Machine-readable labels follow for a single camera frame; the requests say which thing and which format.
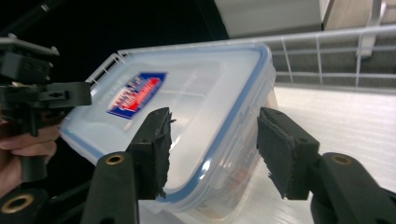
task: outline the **sticker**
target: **sticker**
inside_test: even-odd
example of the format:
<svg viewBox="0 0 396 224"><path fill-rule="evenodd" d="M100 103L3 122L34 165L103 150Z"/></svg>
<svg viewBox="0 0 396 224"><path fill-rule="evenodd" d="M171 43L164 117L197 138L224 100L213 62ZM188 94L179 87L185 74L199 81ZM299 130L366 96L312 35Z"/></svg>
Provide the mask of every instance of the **sticker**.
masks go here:
<svg viewBox="0 0 396 224"><path fill-rule="evenodd" d="M131 119L163 84L166 73L140 73L122 88L107 113Z"/></svg>

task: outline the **plastic container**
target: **plastic container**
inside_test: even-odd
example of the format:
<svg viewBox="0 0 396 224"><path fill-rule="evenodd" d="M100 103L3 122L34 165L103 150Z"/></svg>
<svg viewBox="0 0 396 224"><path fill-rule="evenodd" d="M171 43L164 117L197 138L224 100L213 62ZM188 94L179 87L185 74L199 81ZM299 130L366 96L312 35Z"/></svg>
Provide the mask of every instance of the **plastic container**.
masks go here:
<svg viewBox="0 0 396 224"><path fill-rule="evenodd" d="M171 126L167 196L141 205L151 213L193 210L193 218L205 222L226 218L259 158L256 118L276 78L269 49L235 45L118 58L94 81L92 105L66 117L63 139L96 163L125 150L150 111L169 106L177 121Z"/></svg>

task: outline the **label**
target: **label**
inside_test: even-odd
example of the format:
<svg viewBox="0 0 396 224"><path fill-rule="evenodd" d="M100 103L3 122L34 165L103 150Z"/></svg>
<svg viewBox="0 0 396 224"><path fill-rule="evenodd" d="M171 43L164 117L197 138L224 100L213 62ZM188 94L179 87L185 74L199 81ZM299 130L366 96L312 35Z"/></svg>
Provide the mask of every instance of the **label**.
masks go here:
<svg viewBox="0 0 396 224"><path fill-rule="evenodd" d="M131 119L155 95L166 73L140 73L122 88L107 113Z"/></svg>

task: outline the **wire rack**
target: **wire rack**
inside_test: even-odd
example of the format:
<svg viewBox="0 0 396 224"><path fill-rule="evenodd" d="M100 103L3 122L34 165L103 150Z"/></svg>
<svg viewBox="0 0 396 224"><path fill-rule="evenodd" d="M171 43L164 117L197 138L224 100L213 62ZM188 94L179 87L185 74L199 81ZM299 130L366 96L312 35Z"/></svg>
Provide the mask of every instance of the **wire rack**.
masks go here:
<svg viewBox="0 0 396 224"><path fill-rule="evenodd" d="M270 47L277 82L396 88L396 25L125 49L119 55L249 43Z"/></svg>

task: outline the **container lid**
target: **container lid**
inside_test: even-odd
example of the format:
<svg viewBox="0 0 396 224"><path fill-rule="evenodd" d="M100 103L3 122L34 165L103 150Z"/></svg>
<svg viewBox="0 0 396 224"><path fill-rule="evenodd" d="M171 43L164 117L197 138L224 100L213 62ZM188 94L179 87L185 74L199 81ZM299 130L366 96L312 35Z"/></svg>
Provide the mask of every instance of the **container lid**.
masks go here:
<svg viewBox="0 0 396 224"><path fill-rule="evenodd" d="M92 89L92 105L75 108L62 136L90 162L125 150L150 111L173 113L166 202L189 195L224 153L219 144L269 58L259 45L133 54Z"/></svg>

